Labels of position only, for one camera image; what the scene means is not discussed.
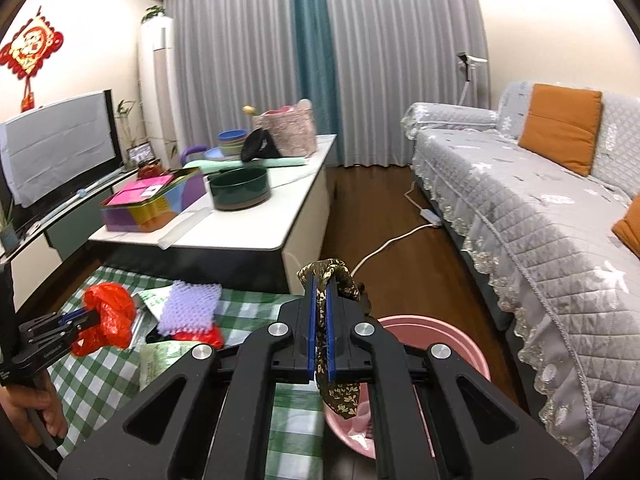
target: gray curtain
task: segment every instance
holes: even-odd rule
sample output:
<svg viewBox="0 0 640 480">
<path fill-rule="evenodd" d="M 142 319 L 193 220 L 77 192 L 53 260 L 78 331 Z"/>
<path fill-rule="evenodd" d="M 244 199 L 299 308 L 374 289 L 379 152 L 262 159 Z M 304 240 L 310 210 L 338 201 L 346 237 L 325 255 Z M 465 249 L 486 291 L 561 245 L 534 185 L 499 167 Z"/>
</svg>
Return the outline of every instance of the gray curtain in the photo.
<svg viewBox="0 0 640 480">
<path fill-rule="evenodd" d="M 456 104 L 456 53 L 486 58 L 478 0 L 327 0 L 337 57 L 344 163 L 408 164 L 400 119 L 413 102 Z M 485 65 L 467 106 L 488 107 Z"/>
<path fill-rule="evenodd" d="M 190 145 L 249 128 L 242 112 L 298 95 L 290 0 L 163 0 L 175 20 L 180 99 Z"/>
</svg>

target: picture frame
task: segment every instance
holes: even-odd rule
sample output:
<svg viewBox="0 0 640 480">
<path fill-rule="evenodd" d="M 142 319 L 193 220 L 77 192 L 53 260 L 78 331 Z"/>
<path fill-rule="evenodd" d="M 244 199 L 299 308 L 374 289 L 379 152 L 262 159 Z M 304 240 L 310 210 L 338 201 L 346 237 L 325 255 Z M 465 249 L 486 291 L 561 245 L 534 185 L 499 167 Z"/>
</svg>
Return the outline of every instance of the picture frame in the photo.
<svg viewBox="0 0 640 480">
<path fill-rule="evenodd" d="M 143 142 L 133 148 L 129 148 L 127 150 L 127 156 L 129 160 L 132 160 L 139 165 L 141 162 L 149 162 L 156 158 L 156 154 L 154 153 L 154 149 L 151 146 L 150 142 Z"/>
</svg>

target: chinese knot decoration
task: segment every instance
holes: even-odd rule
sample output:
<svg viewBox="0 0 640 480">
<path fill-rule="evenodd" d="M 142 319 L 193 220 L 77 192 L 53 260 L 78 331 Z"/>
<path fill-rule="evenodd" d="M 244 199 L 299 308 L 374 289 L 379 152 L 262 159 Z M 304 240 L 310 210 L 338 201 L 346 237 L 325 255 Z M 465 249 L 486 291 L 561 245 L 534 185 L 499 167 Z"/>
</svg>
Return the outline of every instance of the chinese knot decoration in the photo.
<svg viewBox="0 0 640 480">
<path fill-rule="evenodd" d="M 31 78 L 35 77 L 42 63 L 62 46 L 62 33 L 51 24 L 40 10 L 35 18 L 29 19 L 14 36 L 11 43 L 0 49 L 0 65 L 7 65 L 18 79 L 24 79 L 24 96 L 20 110 L 25 112 L 35 106 L 31 91 Z"/>
</svg>

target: pink box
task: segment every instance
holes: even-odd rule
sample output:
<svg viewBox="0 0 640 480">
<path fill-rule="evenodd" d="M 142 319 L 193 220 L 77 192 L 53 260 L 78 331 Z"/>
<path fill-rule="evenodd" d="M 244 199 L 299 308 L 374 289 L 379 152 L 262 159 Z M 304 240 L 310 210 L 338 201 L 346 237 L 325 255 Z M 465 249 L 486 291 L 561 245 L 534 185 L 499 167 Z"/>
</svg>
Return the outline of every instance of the pink box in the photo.
<svg viewBox="0 0 640 480">
<path fill-rule="evenodd" d="M 110 202 L 115 195 L 104 200 L 100 204 L 100 214 L 107 231 L 133 233 L 156 231 L 207 193 L 204 178 L 198 168 L 173 171 L 172 177 L 172 180 L 164 184 L 160 191 L 151 197 L 144 198 L 141 193 L 142 200 L 138 202 L 111 205 Z"/>
<path fill-rule="evenodd" d="M 108 205 L 136 204 L 153 197 L 162 186 L 172 181 L 173 175 L 155 176 L 129 182 L 107 202 Z"/>
</svg>

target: red plastic bag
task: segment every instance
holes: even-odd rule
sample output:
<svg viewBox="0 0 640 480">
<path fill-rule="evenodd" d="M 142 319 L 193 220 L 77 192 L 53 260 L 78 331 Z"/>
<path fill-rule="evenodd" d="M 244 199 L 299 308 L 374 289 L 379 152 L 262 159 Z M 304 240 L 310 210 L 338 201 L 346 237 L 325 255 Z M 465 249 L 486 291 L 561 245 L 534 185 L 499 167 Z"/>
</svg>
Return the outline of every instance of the red plastic bag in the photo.
<svg viewBox="0 0 640 480">
<path fill-rule="evenodd" d="M 216 350 L 220 350 L 225 345 L 225 339 L 222 337 L 222 332 L 220 332 L 220 329 L 215 325 L 208 332 L 178 332 L 172 335 L 171 338 L 176 341 L 198 341 L 199 343 L 207 343 L 213 346 Z"/>
<path fill-rule="evenodd" d="M 100 324 L 83 330 L 78 341 L 71 345 L 71 353 L 84 357 L 103 346 L 125 349 L 131 343 L 131 325 L 136 319 L 136 306 L 129 293 L 117 283 L 90 286 L 82 302 L 87 310 L 97 310 Z"/>
</svg>

